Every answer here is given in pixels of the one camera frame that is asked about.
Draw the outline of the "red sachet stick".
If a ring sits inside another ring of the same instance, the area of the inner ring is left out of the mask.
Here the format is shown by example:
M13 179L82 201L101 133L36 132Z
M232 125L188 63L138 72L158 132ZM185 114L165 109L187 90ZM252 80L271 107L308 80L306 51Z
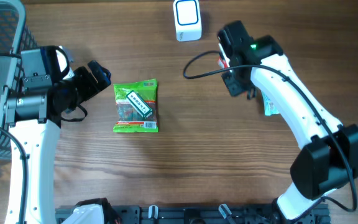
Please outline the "red sachet stick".
M229 65L226 63L226 61L224 59L222 59L221 57L218 58L218 65L224 69L224 68L228 68Z

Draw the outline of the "green white medicine box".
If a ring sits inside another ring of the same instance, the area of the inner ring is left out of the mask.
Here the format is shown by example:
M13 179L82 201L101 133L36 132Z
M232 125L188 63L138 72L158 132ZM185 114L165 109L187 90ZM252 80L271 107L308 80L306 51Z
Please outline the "green white medicine box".
M144 119L152 115L152 108L134 90L126 95L126 99Z

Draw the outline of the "teal tissue packet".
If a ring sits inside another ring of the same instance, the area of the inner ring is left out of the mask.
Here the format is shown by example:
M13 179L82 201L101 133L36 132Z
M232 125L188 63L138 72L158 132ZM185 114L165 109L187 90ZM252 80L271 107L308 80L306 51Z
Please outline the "teal tissue packet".
M264 92L262 92L262 98L263 98L263 102L264 102L264 115L265 116L280 114L280 112L275 107L275 105L273 104L271 99Z

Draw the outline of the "green snack bag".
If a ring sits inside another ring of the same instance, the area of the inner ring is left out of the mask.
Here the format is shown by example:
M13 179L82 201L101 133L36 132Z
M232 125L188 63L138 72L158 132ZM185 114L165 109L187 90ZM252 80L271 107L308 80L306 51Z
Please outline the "green snack bag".
M157 87L156 79L135 83L114 84L116 109L119 119L113 127L115 133L157 133ZM132 107L126 95L134 90L152 108L147 119Z

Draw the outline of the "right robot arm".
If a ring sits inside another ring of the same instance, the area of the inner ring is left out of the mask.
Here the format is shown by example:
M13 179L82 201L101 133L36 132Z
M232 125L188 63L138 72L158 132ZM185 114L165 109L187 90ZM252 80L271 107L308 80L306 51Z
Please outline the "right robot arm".
M218 32L223 82L231 96L264 93L289 125L300 148L290 167L292 183L273 203L279 218L296 223L329 194L349 184L357 206L358 126L344 126L297 77L275 39L251 37L241 21Z

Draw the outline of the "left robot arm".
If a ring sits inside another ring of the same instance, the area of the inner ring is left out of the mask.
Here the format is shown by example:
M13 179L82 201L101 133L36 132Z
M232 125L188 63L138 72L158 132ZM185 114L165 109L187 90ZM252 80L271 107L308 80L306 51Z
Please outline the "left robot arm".
M59 46L21 52L23 87L6 102L12 166L6 223L55 223L54 159L62 113L82 107L111 84L97 61L72 70Z

